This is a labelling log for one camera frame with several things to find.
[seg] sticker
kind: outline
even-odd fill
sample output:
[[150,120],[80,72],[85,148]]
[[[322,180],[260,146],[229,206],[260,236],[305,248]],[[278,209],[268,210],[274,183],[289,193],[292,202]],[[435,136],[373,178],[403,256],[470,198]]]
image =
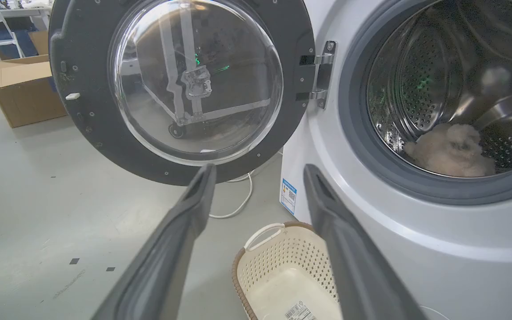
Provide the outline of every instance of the sticker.
[[280,201],[291,214],[295,214],[295,196],[297,195],[297,190],[291,184],[289,184],[285,179],[282,179],[282,200]]
[[302,301],[297,302],[284,316],[287,320],[317,320]]

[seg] gray floor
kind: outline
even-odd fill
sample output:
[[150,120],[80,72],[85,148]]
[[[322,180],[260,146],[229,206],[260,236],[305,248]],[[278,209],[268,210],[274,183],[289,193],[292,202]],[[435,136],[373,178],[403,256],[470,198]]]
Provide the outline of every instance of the gray floor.
[[[230,268],[254,231],[293,219],[278,203],[280,167],[275,156],[256,172],[240,215],[209,221],[180,319],[246,318]],[[90,318],[182,191],[118,168],[68,117],[10,129],[0,111],[0,319]],[[212,213],[232,212],[247,192],[248,181],[220,184]]]

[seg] metal hinge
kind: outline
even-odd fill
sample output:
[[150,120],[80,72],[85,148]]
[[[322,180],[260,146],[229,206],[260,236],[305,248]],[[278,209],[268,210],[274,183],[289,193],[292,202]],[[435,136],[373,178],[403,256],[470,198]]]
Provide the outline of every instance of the metal hinge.
[[319,68],[317,69],[314,90],[309,93],[309,100],[316,100],[317,106],[321,109],[325,109],[325,102],[327,101],[336,48],[337,43],[335,41],[327,41],[323,48],[323,54],[315,56],[314,59],[315,65],[319,65]]

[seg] white laundry basket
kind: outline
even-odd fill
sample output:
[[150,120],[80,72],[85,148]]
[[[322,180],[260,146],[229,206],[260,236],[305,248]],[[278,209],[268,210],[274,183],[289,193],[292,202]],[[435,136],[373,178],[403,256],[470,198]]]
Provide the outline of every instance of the white laundry basket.
[[258,230],[234,259],[232,280],[250,320],[343,318],[327,246],[309,224],[274,223]]

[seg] power cord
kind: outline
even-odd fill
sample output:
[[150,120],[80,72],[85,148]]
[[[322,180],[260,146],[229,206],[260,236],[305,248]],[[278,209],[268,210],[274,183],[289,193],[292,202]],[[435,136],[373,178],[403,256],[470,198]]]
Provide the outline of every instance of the power cord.
[[252,174],[254,173],[256,169],[248,172],[246,174],[246,176],[243,176],[241,178],[236,178],[236,179],[232,179],[232,180],[228,180],[227,182],[228,183],[234,183],[234,182],[240,182],[240,181],[244,181],[244,180],[250,180],[250,191],[248,191],[248,195],[246,196],[246,199],[244,199],[244,201],[240,204],[240,206],[238,208],[236,208],[236,210],[234,210],[232,213],[229,213],[227,215],[224,215],[224,216],[215,216],[215,215],[210,215],[209,214],[209,217],[213,218],[213,219],[228,219],[230,217],[234,217],[236,215],[238,215],[238,213],[242,212],[242,209],[244,209],[244,207],[246,206],[246,203],[248,203],[248,200],[250,200],[250,197],[252,197],[252,191],[254,190],[254,183],[252,182]]

